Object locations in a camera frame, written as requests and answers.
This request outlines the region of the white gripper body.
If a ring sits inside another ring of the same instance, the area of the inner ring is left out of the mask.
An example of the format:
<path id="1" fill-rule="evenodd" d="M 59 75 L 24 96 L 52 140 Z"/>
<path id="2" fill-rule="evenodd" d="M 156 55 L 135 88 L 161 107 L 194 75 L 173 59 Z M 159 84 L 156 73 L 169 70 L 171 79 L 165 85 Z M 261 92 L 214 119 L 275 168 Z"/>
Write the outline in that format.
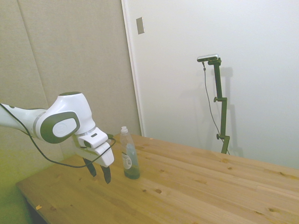
<path id="1" fill-rule="evenodd" d="M 108 167 L 114 162 L 114 155 L 109 143 L 107 135 L 73 135 L 72 139 L 75 143 L 75 152 L 79 156 L 90 161 L 95 160 L 97 164 Z"/>

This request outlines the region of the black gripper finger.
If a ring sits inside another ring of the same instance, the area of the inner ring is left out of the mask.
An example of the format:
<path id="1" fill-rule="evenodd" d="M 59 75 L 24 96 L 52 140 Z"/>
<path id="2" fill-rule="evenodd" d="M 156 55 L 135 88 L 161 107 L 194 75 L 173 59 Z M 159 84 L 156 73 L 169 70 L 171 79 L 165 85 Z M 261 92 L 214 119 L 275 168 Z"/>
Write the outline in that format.
<path id="1" fill-rule="evenodd" d="M 111 182 L 111 170 L 110 170 L 110 167 L 109 166 L 108 167 L 101 166 L 101 169 L 103 171 L 105 182 L 107 184 L 109 184 Z"/>
<path id="2" fill-rule="evenodd" d="M 83 160 L 84 160 L 85 166 L 88 168 L 90 174 L 93 177 L 95 177 L 97 175 L 97 172 L 96 172 L 96 169 L 95 169 L 93 163 L 90 160 L 86 159 L 86 158 L 83 158 Z"/>

